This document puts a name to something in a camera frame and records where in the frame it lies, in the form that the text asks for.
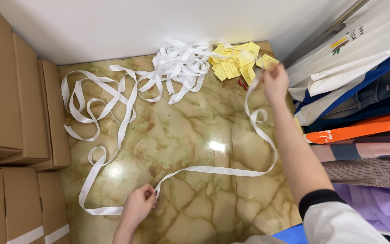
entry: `denim jeans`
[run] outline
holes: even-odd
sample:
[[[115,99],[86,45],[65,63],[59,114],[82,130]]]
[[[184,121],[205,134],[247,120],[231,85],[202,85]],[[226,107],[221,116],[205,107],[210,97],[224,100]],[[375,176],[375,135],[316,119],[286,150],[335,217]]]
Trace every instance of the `denim jeans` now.
[[[321,119],[340,119],[390,97],[390,71],[345,100]]]

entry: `marble-patterned surface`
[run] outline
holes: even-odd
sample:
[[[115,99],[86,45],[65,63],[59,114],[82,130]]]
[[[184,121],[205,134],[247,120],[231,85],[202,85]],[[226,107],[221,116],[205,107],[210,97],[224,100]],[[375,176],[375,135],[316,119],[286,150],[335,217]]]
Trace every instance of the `marble-patterned surface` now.
[[[260,45],[260,55],[273,54],[268,42]],[[111,63],[152,71],[153,57],[116,59]],[[60,66],[58,71],[61,78],[74,70],[87,70],[114,80],[124,75],[124,72],[110,71],[107,66],[107,61],[100,61]],[[81,78],[79,74],[68,77],[71,91],[74,81]],[[170,96],[166,88],[159,102],[149,103],[137,98],[134,105],[137,118],[129,124],[116,160],[105,166],[96,178],[86,207],[124,205],[129,191],[145,183],[155,186],[163,176],[193,165],[268,169],[274,161],[273,150],[250,125],[244,112],[246,91],[237,81],[238,78],[220,82],[210,70],[199,92],[188,93],[174,105],[168,105]],[[126,97],[133,84],[133,80],[127,80]],[[106,91],[90,81],[84,82],[83,91],[86,101],[92,97],[106,102],[111,99]],[[143,96],[151,98],[157,94],[154,88]],[[251,111],[261,107],[269,111],[261,89],[253,93],[249,105]],[[95,114],[100,114],[103,108],[102,104],[93,103]],[[113,109],[119,121],[125,111],[122,103]],[[94,124],[79,123],[68,113],[66,119],[84,138],[96,133]],[[72,166],[61,173],[73,244],[110,244],[112,241],[119,216],[90,215],[79,206],[78,197],[91,169],[88,152],[92,147],[104,145],[108,154],[115,153],[118,126],[108,115],[100,120],[100,136],[96,141],[70,138]],[[275,141],[271,117],[258,126]],[[134,244],[243,242],[251,235],[271,235],[302,221],[280,159],[271,172],[254,178],[183,171],[162,183],[158,201],[158,208],[136,230]]]

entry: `black cuff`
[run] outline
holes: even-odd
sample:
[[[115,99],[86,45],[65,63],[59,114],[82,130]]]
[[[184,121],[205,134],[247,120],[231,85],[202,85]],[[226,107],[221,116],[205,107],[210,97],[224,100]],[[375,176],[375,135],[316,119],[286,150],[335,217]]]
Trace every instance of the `black cuff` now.
[[[342,202],[346,203],[341,197],[338,196],[333,190],[321,189],[316,191],[311,191],[306,194],[299,203],[299,213],[300,217],[305,217],[306,211],[312,205],[316,205],[323,202]]]

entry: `clothing rack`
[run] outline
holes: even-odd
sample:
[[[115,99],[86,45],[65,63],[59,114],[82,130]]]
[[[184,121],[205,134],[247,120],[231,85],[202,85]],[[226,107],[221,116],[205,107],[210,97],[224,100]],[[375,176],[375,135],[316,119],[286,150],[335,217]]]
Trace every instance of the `clothing rack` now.
[[[286,68],[290,67],[298,59],[300,59],[305,54],[307,54],[310,51],[312,51],[319,44],[322,44],[320,42],[324,41],[325,38],[328,37],[333,31],[337,31],[337,32],[341,31],[345,27],[345,26],[341,27],[343,22],[347,18],[349,18],[351,15],[356,13],[356,11],[358,11],[362,6],[367,4],[369,1],[370,0],[358,0],[358,1],[356,1],[350,8],[348,8],[344,13],[342,13],[337,19],[335,19],[335,21],[329,27],[327,27],[320,36],[316,37],[315,40],[313,40],[308,46],[306,46],[296,56],[294,56],[290,60],[287,60],[286,62],[284,62],[285,63],[285,67]]]

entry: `forearm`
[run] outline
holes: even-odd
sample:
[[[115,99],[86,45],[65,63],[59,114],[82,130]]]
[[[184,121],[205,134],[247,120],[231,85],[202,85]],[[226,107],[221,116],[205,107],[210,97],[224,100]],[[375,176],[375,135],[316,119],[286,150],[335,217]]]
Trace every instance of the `forearm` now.
[[[303,138],[285,101],[272,105],[272,109],[279,154],[296,203],[311,191],[333,190],[323,165]]]
[[[112,244],[132,244],[136,226],[120,222],[116,227]]]

